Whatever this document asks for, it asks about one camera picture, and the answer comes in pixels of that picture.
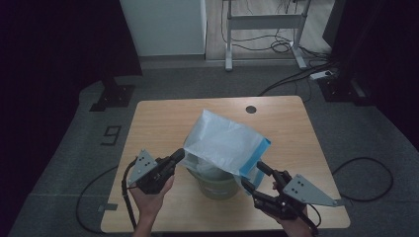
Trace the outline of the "green plastic bucket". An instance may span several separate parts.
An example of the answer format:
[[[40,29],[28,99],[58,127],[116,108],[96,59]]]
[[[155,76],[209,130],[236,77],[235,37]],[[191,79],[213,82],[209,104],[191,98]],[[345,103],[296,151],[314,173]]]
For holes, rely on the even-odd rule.
[[[191,169],[188,172],[195,178],[203,195],[210,199],[224,200],[234,197],[239,187],[235,178],[222,170],[217,170],[215,175],[202,176]]]

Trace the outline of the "white power strip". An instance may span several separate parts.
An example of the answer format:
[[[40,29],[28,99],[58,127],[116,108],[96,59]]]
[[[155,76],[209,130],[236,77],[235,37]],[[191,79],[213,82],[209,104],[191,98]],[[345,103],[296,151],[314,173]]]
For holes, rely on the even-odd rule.
[[[326,78],[329,76],[332,76],[333,73],[330,70],[324,70],[324,71],[320,71],[320,72],[315,72],[310,74],[309,78],[310,80],[318,80],[318,79],[322,79],[322,78]]]

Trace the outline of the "white cabinet panel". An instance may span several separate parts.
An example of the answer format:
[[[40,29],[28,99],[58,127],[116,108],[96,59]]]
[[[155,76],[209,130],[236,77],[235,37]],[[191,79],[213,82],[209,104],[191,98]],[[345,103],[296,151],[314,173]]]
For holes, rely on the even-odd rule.
[[[204,55],[206,0],[120,0],[138,56]]]

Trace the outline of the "black curtain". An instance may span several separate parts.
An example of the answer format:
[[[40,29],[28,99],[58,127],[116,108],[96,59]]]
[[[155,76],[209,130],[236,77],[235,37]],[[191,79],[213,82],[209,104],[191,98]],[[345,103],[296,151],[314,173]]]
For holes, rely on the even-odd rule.
[[[419,0],[334,0],[323,38],[338,80],[355,80],[419,150]]]
[[[80,92],[140,72],[121,0],[0,0],[0,235],[52,158]]]

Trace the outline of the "white plastic bag blue rim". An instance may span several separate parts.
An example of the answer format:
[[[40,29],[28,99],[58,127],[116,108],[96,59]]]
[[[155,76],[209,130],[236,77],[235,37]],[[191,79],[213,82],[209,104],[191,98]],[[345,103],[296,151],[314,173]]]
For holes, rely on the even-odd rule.
[[[256,165],[270,145],[252,127],[203,110],[184,141],[181,164],[202,176],[215,175],[217,170],[229,173],[239,190],[242,178],[258,188],[264,174]]]

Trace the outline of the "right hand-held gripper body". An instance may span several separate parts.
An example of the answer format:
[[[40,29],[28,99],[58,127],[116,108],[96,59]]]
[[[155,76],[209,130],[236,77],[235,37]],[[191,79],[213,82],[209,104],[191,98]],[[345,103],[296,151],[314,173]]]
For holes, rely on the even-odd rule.
[[[269,214],[279,217],[282,220],[295,220],[303,215],[303,210],[308,204],[336,207],[336,200],[327,195],[300,174],[291,175],[284,171],[287,185],[280,188],[277,185],[276,197],[279,206],[276,208],[263,208]]]

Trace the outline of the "black stand base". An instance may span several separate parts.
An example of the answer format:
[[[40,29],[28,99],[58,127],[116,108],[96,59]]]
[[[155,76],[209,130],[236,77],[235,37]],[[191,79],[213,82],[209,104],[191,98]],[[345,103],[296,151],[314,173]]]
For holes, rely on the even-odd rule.
[[[367,92],[355,80],[320,79],[318,86],[326,102],[353,103],[359,107],[372,106]]]
[[[103,112],[107,108],[126,108],[129,105],[134,85],[119,85],[114,78],[102,80],[104,90],[99,100],[94,103],[91,112]]]

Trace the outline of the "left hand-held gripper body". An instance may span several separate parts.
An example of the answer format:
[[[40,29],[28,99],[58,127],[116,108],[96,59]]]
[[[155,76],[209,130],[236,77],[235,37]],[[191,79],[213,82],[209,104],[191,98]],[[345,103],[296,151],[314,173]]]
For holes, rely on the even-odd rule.
[[[171,177],[163,167],[164,158],[154,159],[145,149],[136,158],[133,170],[127,180],[130,188],[140,188],[147,195],[157,195]]]

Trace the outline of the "person's right hand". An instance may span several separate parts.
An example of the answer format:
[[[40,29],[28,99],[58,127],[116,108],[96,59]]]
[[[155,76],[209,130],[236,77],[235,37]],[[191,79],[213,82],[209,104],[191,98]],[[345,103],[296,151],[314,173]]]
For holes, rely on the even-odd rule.
[[[300,218],[295,220],[278,219],[277,222],[289,237],[312,237],[310,228]]]

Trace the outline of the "white metal desk frame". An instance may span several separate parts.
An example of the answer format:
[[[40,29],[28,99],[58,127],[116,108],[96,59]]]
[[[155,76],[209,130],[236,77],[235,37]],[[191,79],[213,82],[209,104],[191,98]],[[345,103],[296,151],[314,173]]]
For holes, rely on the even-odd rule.
[[[241,30],[278,30],[278,29],[292,29],[296,30],[293,40],[290,42],[291,51],[298,67],[303,70],[307,65],[302,57],[302,51],[299,48],[300,39],[303,33],[305,22],[308,16],[311,0],[306,0],[303,10],[300,14],[279,14],[279,15],[236,15],[232,14],[232,0],[227,1],[227,16],[226,16],[226,45],[225,45],[225,60],[224,68],[226,71],[231,71],[233,68],[232,59],[232,41],[231,33],[233,31]]]

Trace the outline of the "person's left hand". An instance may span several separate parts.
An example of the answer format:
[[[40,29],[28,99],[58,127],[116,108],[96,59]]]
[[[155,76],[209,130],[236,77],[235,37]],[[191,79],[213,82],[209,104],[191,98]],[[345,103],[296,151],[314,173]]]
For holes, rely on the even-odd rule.
[[[157,195],[147,195],[140,188],[130,188],[134,202],[139,211],[139,218],[153,217],[155,218],[163,205],[165,195],[169,192],[174,184],[175,177],[171,176]]]

